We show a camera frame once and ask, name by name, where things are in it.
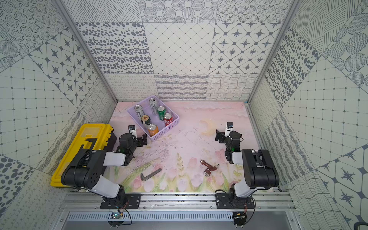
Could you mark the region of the orange soda can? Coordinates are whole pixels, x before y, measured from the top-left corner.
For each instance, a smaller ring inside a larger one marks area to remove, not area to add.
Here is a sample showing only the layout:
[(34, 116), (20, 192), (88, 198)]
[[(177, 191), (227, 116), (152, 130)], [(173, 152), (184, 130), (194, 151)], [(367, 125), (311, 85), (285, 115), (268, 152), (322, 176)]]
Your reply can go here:
[(159, 132), (158, 126), (154, 123), (150, 124), (148, 126), (148, 132), (149, 132), (149, 135), (151, 137), (153, 137), (154, 135), (156, 135)]

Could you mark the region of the dark green gold-top can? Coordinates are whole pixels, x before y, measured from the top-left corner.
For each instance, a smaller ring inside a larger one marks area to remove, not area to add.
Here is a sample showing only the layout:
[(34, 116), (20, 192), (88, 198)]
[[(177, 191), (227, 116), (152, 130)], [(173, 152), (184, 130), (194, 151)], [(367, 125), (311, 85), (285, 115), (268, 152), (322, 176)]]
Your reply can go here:
[(148, 127), (151, 124), (151, 119), (148, 115), (143, 115), (141, 117), (141, 122), (143, 123), (145, 127)]

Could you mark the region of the silver can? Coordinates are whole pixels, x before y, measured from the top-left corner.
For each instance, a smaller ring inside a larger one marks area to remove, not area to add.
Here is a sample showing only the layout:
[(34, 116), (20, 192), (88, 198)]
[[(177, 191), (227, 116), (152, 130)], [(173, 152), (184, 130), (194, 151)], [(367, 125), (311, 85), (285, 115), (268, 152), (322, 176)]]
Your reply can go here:
[(152, 110), (152, 113), (154, 114), (154, 115), (157, 115), (158, 114), (158, 112), (157, 112), (157, 100), (155, 99), (155, 98), (151, 98), (150, 100), (149, 100), (149, 105), (150, 105), (150, 108), (151, 108), (151, 110)]
[(144, 110), (143, 110), (143, 107), (140, 104), (137, 104), (134, 107), (134, 110), (135, 110), (135, 112), (136, 112), (136, 114), (137, 114), (137, 116), (138, 116), (139, 119), (141, 119), (145, 115)]

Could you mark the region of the red cola can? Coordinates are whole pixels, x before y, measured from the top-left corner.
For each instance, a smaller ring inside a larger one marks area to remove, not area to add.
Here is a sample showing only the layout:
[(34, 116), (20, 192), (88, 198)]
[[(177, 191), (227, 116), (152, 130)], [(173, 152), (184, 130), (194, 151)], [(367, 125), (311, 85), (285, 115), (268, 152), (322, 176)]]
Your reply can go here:
[(166, 126), (170, 125), (173, 121), (173, 116), (170, 113), (165, 113), (164, 114), (164, 123)]

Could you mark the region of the green soda can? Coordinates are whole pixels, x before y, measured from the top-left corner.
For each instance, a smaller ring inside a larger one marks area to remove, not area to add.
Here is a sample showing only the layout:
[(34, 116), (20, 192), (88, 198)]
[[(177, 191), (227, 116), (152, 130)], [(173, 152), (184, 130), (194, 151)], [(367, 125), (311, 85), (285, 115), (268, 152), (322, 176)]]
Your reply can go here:
[(165, 113), (166, 113), (166, 108), (165, 108), (163, 105), (159, 105), (159, 106), (157, 107), (157, 113), (158, 113), (158, 115), (159, 115), (159, 119), (160, 119), (161, 121), (164, 121), (164, 115), (165, 115)]

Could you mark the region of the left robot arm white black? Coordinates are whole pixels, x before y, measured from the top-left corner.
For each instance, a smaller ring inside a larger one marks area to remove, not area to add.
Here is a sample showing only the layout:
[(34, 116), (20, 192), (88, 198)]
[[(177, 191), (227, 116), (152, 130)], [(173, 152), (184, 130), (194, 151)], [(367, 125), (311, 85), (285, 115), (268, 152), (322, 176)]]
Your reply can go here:
[(126, 202), (125, 189), (103, 176), (107, 166), (127, 166), (134, 159), (134, 151), (147, 145), (147, 135), (137, 138), (132, 133), (119, 137), (116, 152), (81, 148), (61, 176), (65, 186), (85, 189), (101, 195), (105, 201), (123, 205)]

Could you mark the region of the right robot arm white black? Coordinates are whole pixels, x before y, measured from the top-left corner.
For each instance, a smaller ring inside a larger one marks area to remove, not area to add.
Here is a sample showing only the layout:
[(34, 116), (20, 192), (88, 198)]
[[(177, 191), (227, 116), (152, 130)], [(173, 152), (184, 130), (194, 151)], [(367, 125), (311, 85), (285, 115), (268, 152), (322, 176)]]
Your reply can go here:
[(225, 157), (230, 164), (243, 167), (244, 179), (230, 187), (230, 201), (244, 200), (258, 190), (279, 186), (280, 178), (268, 150), (241, 149), (242, 134), (231, 127), (224, 132), (217, 130), (215, 140), (225, 145)]

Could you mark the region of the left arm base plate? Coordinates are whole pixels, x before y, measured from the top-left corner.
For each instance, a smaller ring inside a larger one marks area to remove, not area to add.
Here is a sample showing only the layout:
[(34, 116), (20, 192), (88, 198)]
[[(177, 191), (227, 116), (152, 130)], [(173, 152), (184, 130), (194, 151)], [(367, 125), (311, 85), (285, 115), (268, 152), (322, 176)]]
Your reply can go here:
[(102, 197), (100, 209), (138, 209), (141, 194), (124, 194), (116, 198)]

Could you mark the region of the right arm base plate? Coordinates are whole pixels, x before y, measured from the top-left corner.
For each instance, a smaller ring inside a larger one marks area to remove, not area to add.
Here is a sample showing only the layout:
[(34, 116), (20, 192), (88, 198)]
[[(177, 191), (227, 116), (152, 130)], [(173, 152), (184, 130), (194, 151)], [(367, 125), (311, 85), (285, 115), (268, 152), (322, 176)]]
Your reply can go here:
[(237, 197), (233, 194), (216, 193), (217, 209), (254, 209), (255, 201), (252, 197)]

